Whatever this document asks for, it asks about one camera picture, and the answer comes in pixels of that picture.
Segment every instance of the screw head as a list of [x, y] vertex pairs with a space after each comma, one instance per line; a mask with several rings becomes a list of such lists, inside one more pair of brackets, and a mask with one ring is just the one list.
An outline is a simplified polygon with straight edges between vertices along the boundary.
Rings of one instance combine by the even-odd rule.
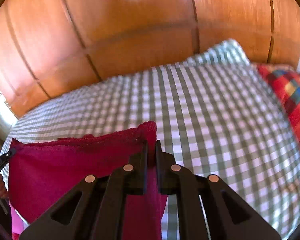
[[92, 183], [96, 180], [96, 177], [93, 175], [88, 175], [87, 177], [84, 178], [84, 180], [88, 183]]
[[209, 180], [211, 181], [211, 182], [218, 182], [219, 181], [219, 177], [217, 176], [217, 175], [210, 175], [209, 176]]
[[173, 171], [180, 171], [181, 167], [178, 164], [173, 164], [173, 165], [171, 165], [171, 170], [173, 170]]
[[132, 171], [132, 170], [133, 170], [133, 165], [131, 165], [131, 164], [126, 164], [126, 165], [123, 166], [123, 169], [124, 169], [125, 171]]

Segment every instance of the pillow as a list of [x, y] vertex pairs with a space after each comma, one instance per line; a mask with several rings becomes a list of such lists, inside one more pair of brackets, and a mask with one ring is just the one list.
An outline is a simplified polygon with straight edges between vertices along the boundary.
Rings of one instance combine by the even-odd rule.
[[250, 60], [239, 43], [234, 39], [223, 41], [214, 45], [207, 51], [191, 56], [187, 59], [189, 63], [196, 64], [241, 64], [250, 65]]
[[300, 73], [287, 65], [260, 64], [257, 68], [279, 98], [300, 143]]

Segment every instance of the green and white checkered blanket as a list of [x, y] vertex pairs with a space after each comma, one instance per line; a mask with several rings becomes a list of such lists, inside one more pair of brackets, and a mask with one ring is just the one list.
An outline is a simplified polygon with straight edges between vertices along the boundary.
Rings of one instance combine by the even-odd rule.
[[[30, 143], [99, 136], [148, 120], [157, 123], [162, 149], [178, 164], [197, 175], [219, 175], [282, 238], [300, 223], [298, 144], [271, 88], [233, 40], [50, 100], [18, 121], [2, 153], [12, 137]], [[168, 198], [162, 238], [178, 239], [175, 196]]]

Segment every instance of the bedsheet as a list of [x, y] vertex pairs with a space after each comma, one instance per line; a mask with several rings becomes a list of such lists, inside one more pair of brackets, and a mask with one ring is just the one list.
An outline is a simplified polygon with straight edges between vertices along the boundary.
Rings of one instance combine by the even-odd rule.
[[[300, 223], [300, 150], [271, 88], [242, 61], [237, 43], [227, 46], [50, 100], [18, 121], [2, 153], [12, 137], [30, 143], [99, 136], [152, 120], [178, 164], [219, 175], [285, 239]], [[163, 239], [178, 239], [175, 196], [161, 224]]]

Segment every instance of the bed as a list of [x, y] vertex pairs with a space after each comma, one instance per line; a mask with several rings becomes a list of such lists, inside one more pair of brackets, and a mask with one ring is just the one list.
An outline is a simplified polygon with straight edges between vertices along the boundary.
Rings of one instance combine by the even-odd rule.
[[[30, 143], [99, 136], [148, 120], [178, 164], [219, 175], [283, 239], [300, 223], [298, 144], [276, 96], [235, 40], [43, 103], [19, 119], [2, 153], [12, 137]], [[168, 198], [162, 238], [178, 239], [175, 196]]]

